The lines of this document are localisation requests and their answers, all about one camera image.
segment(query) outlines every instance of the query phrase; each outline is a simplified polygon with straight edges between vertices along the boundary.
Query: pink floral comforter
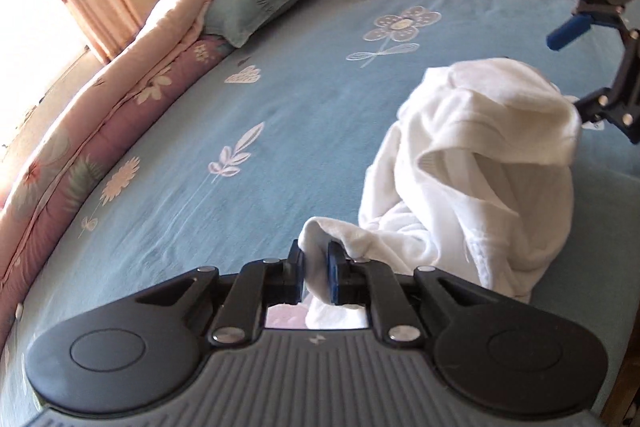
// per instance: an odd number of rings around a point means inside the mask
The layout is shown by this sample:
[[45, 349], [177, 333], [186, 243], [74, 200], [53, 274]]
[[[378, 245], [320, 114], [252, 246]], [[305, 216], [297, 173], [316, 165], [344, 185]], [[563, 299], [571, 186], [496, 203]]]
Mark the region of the pink floral comforter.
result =
[[[160, 0], [136, 41], [82, 88], [23, 167], [0, 212], [0, 346], [87, 196], [162, 113], [233, 49], [222, 38], [200, 36], [210, 1]], [[82, 225], [90, 228], [92, 222]]]

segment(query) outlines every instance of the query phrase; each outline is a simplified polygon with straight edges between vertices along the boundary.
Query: metal rivet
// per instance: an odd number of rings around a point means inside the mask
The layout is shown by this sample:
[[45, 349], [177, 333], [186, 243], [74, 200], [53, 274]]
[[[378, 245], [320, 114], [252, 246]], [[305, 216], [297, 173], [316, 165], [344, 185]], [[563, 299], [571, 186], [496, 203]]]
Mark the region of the metal rivet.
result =
[[233, 326], [219, 328], [214, 331], [213, 339], [220, 344], [237, 344], [244, 341], [244, 331]]
[[389, 338], [396, 342], [411, 342], [420, 337], [420, 330], [413, 326], [402, 324], [389, 330]]

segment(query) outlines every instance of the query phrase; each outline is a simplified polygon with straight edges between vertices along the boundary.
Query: bed mattress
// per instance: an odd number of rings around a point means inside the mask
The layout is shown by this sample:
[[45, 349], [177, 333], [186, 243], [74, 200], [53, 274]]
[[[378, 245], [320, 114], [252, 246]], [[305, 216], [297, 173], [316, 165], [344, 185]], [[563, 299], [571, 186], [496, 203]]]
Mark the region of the bed mattress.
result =
[[[564, 94], [610, 84], [620, 37], [560, 53], [575, 0], [303, 0], [203, 76], [84, 203], [26, 301], [0, 364], [0, 426], [37, 412], [24, 354], [70, 316], [201, 265], [282, 257], [310, 216], [357, 222], [364, 173], [424, 70], [509, 57]], [[143, 103], [162, 97], [152, 86]], [[640, 160], [612, 126], [583, 132], [569, 241], [532, 304], [596, 333], [615, 379], [640, 295]]]

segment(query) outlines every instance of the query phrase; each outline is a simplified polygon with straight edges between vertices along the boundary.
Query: white blanket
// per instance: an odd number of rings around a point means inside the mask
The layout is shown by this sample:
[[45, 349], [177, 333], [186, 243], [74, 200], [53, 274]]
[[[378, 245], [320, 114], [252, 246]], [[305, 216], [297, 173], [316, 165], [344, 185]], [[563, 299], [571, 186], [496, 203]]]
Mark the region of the white blanket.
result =
[[309, 219], [300, 233], [310, 328], [362, 327], [329, 306], [326, 247], [411, 274], [437, 266], [527, 301], [561, 250], [574, 204], [580, 117], [536, 70], [507, 58], [431, 68], [367, 169], [359, 226]]

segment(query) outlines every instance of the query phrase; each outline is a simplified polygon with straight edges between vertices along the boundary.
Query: sunlight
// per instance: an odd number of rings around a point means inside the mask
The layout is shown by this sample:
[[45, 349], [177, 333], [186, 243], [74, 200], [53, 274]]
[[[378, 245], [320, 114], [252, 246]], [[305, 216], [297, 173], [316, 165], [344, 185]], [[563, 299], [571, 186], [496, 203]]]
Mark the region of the sunlight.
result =
[[0, 0], [0, 6], [0, 144], [8, 144], [85, 40], [61, 0]]

